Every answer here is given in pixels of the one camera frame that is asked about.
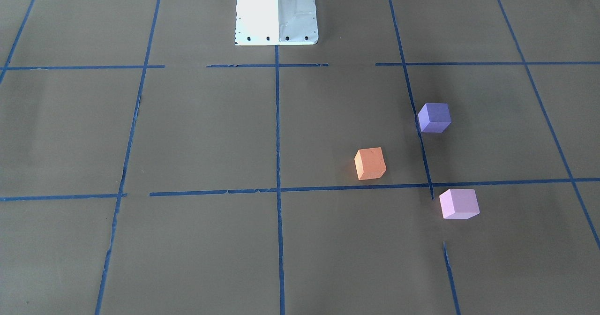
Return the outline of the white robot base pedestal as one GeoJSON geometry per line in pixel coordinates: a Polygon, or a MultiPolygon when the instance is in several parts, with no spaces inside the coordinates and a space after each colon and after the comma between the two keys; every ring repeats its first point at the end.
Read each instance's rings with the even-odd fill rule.
{"type": "Polygon", "coordinates": [[[236,0],[236,46],[315,45],[316,0],[236,0]]]}

